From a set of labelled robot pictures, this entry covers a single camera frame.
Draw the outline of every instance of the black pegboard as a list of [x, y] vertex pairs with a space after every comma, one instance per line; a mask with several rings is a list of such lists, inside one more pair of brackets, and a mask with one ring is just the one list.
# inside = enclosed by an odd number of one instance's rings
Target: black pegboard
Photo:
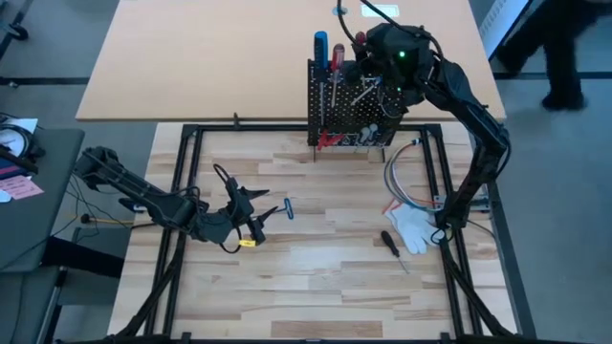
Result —
[[[400, 105], [399, 94], [394, 95], [392, 92], [378, 93], [378, 86], [372, 92], [360, 99], [354, 106], [351, 102], [363, 93], [363, 84], [347, 85], [344, 82], [343, 75], [340, 74], [339, 83], [336, 91], [336, 106], [332, 109], [332, 93], [333, 93], [333, 74], [331, 69], [321, 70], [316, 69], [315, 63], [308, 60], [308, 144], [317, 146], [318, 140], [324, 129], [327, 129], [328, 135], [335, 136], [344, 134], [344, 139], [339, 141], [337, 146], [361, 146], [358, 138], [361, 135], [363, 127], [369, 127], [372, 123], [376, 123], [378, 131], [366, 144], [370, 146], [388, 146], [393, 141], [395, 132], [402, 121], [403, 116], [387, 116], [379, 103], [379, 95], [382, 97], [382, 102], [387, 113], [401, 114], [405, 112]], [[321, 97], [320, 83], [323, 83], [323, 112], [325, 115], [324, 122], [321, 123]], [[365, 87], [369, 87], [374, 81], [366, 81]]]

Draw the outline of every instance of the yellow tag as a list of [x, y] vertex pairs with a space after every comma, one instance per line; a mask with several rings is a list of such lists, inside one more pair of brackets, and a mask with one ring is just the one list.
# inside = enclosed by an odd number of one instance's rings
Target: yellow tag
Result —
[[241, 240], [238, 244], [243, 247], [255, 247], [255, 241], [253, 240]]

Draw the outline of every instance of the shoe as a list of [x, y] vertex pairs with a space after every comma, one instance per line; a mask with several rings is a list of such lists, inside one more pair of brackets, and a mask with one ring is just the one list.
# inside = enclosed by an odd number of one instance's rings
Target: shoe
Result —
[[542, 99], [542, 106], [548, 111], [580, 111], [586, 107], [586, 99], [582, 93], [565, 96], [551, 92]]
[[504, 66], [510, 77], [516, 77], [525, 66], [527, 57], [518, 56], [510, 51], [508, 47], [501, 46], [497, 49], [497, 60]]

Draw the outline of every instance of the white glove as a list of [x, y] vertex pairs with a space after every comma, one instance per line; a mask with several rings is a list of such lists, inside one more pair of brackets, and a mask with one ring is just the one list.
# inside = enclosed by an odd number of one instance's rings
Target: white glove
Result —
[[[395, 227], [395, 230], [404, 240], [405, 246], [412, 254], [425, 254], [427, 252], [427, 244], [434, 245], [431, 242], [431, 236], [438, 228], [430, 224], [430, 216], [423, 210], [413, 208], [408, 204], [401, 204], [394, 208], [392, 204], [387, 211], [386, 216]], [[434, 236], [434, 242], [438, 242], [444, 238], [445, 233], [441, 230]]]

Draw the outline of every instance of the gray floor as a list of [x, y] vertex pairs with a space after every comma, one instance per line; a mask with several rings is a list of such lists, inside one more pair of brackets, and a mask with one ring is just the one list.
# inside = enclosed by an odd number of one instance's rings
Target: gray floor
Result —
[[[0, 75], [88, 76], [117, 2], [33, 1], [23, 23], [32, 38], [11, 43], [0, 61]], [[471, 2], [476, 10], [491, 3]], [[6, 13], [8, 18], [14, 16], [15, 6]], [[611, 27], [612, 21], [606, 19], [580, 40], [582, 71], [612, 71], [607, 36]], [[534, 56], [526, 70], [542, 72], [542, 55]], [[608, 178], [612, 174], [608, 158], [612, 81], [584, 82], [590, 106], [581, 113], [542, 111], [539, 101], [546, 95], [546, 81], [500, 81], [498, 87], [514, 143], [513, 158], [499, 184], [537, 333], [542, 338], [609, 342], [612, 231], [605, 209], [612, 203]], [[78, 123], [74, 116], [83, 91], [84, 86], [3, 87], [0, 111], [38, 117], [45, 127], [82, 128], [84, 146], [117, 148], [127, 167], [143, 174], [155, 125]], [[117, 196], [86, 192], [86, 197], [114, 217], [129, 219], [117, 205]], [[64, 203], [57, 226], [75, 212], [74, 200]], [[110, 311], [111, 306], [66, 310], [57, 337], [100, 338]]]

